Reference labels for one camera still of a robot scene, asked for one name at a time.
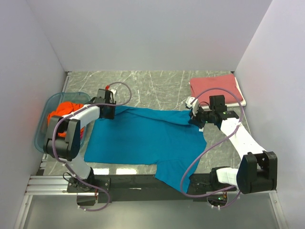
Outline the blue t-shirt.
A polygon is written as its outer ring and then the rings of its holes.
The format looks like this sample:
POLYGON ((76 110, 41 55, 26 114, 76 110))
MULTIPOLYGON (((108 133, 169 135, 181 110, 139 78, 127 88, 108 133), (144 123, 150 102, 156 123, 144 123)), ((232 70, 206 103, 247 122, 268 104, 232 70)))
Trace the blue t-shirt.
POLYGON ((90 163, 156 165, 155 178, 187 192, 206 140, 188 111, 119 106, 114 119, 95 121, 84 160, 90 163))

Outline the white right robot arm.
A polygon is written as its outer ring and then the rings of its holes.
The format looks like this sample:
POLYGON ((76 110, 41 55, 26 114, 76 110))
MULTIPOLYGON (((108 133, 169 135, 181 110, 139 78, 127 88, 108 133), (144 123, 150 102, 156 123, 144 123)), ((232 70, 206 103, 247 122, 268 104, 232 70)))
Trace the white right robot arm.
POLYGON ((209 185, 220 190, 226 184, 237 187, 241 193, 275 190, 277 187, 277 156, 267 152, 249 134, 241 116, 225 105, 224 95, 210 96, 210 109, 204 110, 198 99, 188 97, 185 104, 190 109, 190 123, 204 128, 214 124, 230 140, 241 163, 238 168, 216 167, 210 172, 209 185))

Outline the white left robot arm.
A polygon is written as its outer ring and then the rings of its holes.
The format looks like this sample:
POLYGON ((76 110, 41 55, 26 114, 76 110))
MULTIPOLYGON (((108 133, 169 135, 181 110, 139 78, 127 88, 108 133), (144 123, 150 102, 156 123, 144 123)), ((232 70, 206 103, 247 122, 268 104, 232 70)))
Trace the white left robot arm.
POLYGON ((79 153, 81 137, 90 122, 99 118, 114 118, 116 94, 115 89, 99 89, 97 96, 87 104, 67 114, 56 114, 49 120, 43 150, 68 166, 80 178, 78 186, 85 192, 94 189, 95 179, 92 169, 79 153))

